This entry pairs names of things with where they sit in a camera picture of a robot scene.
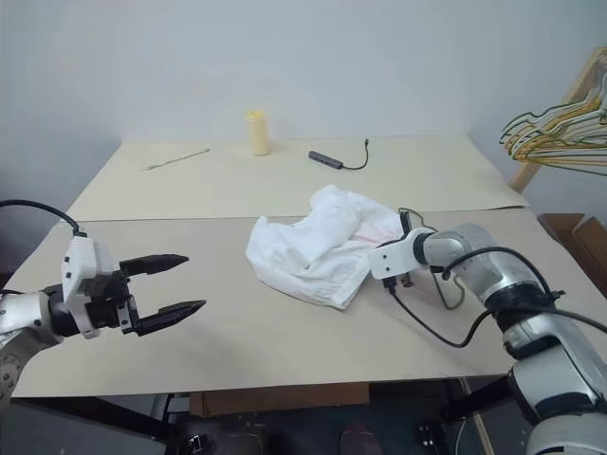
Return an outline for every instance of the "white cloth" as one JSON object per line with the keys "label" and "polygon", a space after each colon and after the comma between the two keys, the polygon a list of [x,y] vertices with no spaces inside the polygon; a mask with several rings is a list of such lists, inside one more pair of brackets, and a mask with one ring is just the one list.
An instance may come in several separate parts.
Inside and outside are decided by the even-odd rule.
{"label": "white cloth", "polygon": [[257,220],[247,258],[257,278],[297,299],[344,309],[369,273],[366,249],[402,236],[394,210],[329,185],[294,225]]}

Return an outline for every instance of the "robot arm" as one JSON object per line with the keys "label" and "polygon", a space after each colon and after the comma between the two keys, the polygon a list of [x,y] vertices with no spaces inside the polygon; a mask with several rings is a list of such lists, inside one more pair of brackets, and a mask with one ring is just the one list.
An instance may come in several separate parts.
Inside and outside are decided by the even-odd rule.
{"label": "robot arm", "polygon": [[0,295],[0,410],[28,361],[64,337],[98,337],[102,327],[143,336],[195,313],[204,300],[176,303],[140,318],[128,288],[134,275],[161,272],[186,261],[174,254],[153,255],[123,261],[114,270],[104,245],[75,234],[62,260],[61,284],[40,292]]}
{"label": "robot arm", "polygon": [[[467,253],[497,245],[473,224],[444,232],[421,227],[371,250],[369,261],[373,276],[385,279],[420,267],[440,271]],[[555,306],[539,277],[503,251],[473,256],[452,271],[492,312],[506,350],[517,360],[508,385],[525,418],[536,425],[527,453],[607,453],[605,364],[571,319],[525,311]]]}

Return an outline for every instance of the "yellow cylinder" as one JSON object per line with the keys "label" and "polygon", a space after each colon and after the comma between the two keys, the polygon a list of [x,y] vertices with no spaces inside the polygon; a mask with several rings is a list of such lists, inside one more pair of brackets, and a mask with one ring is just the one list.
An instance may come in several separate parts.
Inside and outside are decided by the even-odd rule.
{"label": "yellow cylinder", "polygon": [[266,113],[259,109],[247,111],[248,139],[253,154],[263,156],[269,154],[269,139],[267,138]]}

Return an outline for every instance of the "floor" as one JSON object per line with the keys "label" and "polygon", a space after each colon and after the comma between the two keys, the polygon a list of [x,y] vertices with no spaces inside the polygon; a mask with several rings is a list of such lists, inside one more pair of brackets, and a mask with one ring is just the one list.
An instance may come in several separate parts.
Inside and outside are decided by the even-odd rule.
{"label": "floor", "polygon": [[[372,389],[369,405],[232,415],[211,419],[203,429],[212,433],[217,428],[237,430],[261,424],[267,434],[274,435],[271,442],[280,446],[278,453],[335,455],[341,430],[363,422],[378,437],[386,455],[422,455],[431,452],[419,443],[416,429],[419,423],[438,418],[447,400],[442,382],[381,385]],[[146,414],[151,413],[154,401],[153,395],[108,399]],[[459,425],[446,428],[451,450]],[[164,450],[159,443],[22,406],[12,406],[0,428],[2,455],[157,455]],[[483,453],[474,425],[467,425],[460,443],[459,454],[468,453]]]}

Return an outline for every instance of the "table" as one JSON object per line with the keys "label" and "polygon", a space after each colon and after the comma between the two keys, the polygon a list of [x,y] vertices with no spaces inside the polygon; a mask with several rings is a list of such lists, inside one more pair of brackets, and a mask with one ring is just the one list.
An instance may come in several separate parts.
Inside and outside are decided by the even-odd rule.
{"label": "table", "polygon": [[[451,228],[475,222],[504,244],[522,251],[548,282],[567,291],[561,308],[607,320],[607,306],[569,254],[528,209],[426,213],[428,223]],[[84,223],[115,259],[172,252],[191,258],[171,271],[133,279],[142,315],[181,300],[207,299],[196,315],[147,337],[103,330],[86,341],[67,339],[36,355],[14,396],[76,396],[168,391],[210,391],[295,384],[442,378],[505,373],[494,322],[456,350],[427,335],[369,278],[346,311],[318,307],[258,282],[244,251],[253,218]],[[55,226],[9,283],[22,291],[60,282],[59,264],[70,238]],[[469,294],[455,311],[438,306],[427,275],[401,297],[433,327],[462,338],[481,305]],[[581,327],[601,355],[604,336]]]}
{"label": "table", "polygon": [[[310,150],[350,166],[364,138],[275,141],[253,156],[245,142],[126,142],[74,202],[79,221],[304,216],[308,200],[334,184],[388,207],[422,211],[526,206],[465,136],[371,137],[369,164],[336,171]],[[148,172],[146,166],[212,149]]]}

